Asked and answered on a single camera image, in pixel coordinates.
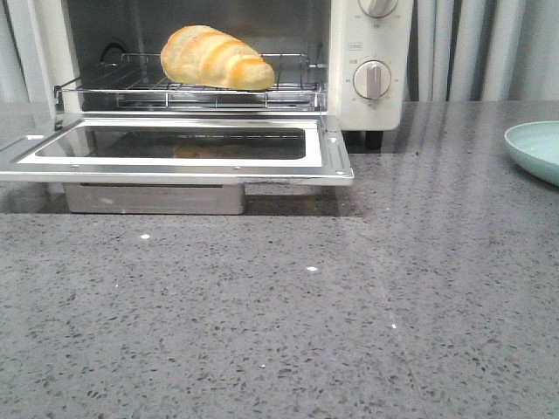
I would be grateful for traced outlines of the lower oven control knob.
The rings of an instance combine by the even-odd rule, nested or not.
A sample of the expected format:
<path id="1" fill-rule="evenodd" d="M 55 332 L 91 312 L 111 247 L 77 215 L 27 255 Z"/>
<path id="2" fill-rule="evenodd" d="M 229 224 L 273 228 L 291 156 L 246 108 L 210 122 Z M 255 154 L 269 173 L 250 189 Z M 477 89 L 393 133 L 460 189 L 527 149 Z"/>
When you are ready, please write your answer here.
<path id="1" fill-rule="evenodd" d="M 355 91 L 368 100 L 379 100 L 388 91 L 390 82 L 388 66 L 376 60 L 361 64 L 353 76 Z"/>

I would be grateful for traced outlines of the grey curtain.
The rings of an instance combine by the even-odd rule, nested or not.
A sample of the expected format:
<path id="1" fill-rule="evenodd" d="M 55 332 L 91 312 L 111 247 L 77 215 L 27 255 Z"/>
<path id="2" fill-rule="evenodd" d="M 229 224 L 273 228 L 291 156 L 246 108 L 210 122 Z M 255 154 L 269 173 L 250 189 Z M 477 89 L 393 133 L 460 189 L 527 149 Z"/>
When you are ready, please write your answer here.
<path id="1" fill-rule="evenodd" d="M 47 36 L 58 1 L 1 3 L 1 101 L 45 103 Z M 418 1 L 406 98 L 415 101 L 557 100 L 556 1 Z"/>

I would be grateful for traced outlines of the glass oven door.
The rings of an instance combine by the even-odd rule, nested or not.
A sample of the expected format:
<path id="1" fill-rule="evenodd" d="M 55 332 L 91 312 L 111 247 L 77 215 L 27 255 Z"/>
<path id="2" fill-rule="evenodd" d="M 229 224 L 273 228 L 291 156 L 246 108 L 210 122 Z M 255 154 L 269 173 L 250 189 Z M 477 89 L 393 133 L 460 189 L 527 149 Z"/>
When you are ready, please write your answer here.
<path id="1" fill-rule="evenodd" d="M 1 151 L 5 181 L 61 185 L 78 213 L 237 215 L 248 183 L 346 186 L 337 120 L 248 114 L 83 114 Z"/>

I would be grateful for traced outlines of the golden bread loaf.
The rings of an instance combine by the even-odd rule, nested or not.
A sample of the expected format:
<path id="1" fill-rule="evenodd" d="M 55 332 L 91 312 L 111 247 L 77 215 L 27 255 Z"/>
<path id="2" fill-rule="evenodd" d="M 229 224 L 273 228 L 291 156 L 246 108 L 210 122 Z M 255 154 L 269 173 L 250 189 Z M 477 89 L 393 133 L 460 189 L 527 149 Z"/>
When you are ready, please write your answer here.
<path id="1" fill-rule="evenodd" d="M 206 25 L 189 25 L 171 34 L 160 61 L 168 79 L 186 85 L 241 91 L 267 90 L 275 73 L 245 42 Z"/>

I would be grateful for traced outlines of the black right oven foot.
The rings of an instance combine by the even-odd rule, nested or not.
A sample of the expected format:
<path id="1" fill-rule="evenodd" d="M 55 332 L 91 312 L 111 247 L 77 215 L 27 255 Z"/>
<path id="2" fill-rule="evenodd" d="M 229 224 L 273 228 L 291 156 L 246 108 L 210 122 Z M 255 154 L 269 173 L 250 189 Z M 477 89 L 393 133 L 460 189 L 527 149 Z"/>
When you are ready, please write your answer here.
<path id="1" fill-rule="evenodd" d="M 380 152 L 383 145 L 384 131 L 366 131 L 364 146 L 371 152 Z"/>

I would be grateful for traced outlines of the oven control knob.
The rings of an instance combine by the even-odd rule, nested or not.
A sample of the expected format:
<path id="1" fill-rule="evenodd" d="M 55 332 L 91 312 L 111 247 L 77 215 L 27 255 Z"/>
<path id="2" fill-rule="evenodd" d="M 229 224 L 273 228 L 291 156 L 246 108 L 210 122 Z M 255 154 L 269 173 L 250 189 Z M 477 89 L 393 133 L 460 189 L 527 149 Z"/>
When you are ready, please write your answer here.
<path id="1" fill-rule="evenodd" d="M 397 0 L 359 0 L 359 5 L 367 16 L 383 18 L 397 7 Z"/>
<path id="2" fill-rule="evenodd" d="M 353 76 L 355 91 L 368 100 L 379 100 L 388 91 L 390 82 L 388 66 L 376 60 L 361 64 Z"/>

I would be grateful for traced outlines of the mint green plate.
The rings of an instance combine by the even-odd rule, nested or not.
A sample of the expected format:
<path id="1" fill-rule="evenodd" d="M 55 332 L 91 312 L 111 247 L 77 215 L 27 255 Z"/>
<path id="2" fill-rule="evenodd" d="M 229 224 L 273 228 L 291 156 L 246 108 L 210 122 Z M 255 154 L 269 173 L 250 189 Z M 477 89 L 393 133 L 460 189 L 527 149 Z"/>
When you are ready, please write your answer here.
<path id="1" fill-rule="evenodd" d="M 510 127 L 504 133 L 513 161 L 531 175 L 558 185 L 558 121 L 535 121 Z"/>

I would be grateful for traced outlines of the white Toshiba toaster oven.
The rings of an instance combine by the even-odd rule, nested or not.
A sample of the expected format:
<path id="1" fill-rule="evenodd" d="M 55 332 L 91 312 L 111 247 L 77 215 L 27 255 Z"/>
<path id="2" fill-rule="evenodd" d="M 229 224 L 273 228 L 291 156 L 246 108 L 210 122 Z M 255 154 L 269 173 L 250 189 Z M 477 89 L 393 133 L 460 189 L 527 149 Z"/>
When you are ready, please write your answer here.
<path id="1" fill-rule="evenodd" d="M 326 107 L 347 137 L 398 127 L 404 96 L 414 4 L 397 1 L 383 18 L 367 16 L 359 1 L 58 1 L 52 20 L 31 21 L 44 31 L 47 57 L 42 64 L 46 96 L 55 117 L 85 112 L 70 99 L 58 110 L 54 87 L 77 78 L 99 62 L 118 62 L 123 53 L 159 56 L 169 36 L 187 25 L 206 25 L 238 38 L 262 57 L 265 53 L 303 53 L 327 66 Z M 388 66 L 391 82 L 379 100 L 361 97 L 353 86 L 355 70 L 376 60 Z"/>

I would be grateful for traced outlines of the upper oven control knob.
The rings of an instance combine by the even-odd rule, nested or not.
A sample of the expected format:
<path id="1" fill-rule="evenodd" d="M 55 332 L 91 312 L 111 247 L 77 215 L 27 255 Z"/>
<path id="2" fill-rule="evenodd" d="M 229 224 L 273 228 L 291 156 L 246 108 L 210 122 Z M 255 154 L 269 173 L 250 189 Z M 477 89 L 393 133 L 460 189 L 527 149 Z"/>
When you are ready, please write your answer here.
<path id="1" fill-rule="evenodd" d="M 397 7 L 397 0 L 359 0 L 359 5 L 367 16 L 383 18 Z"/>

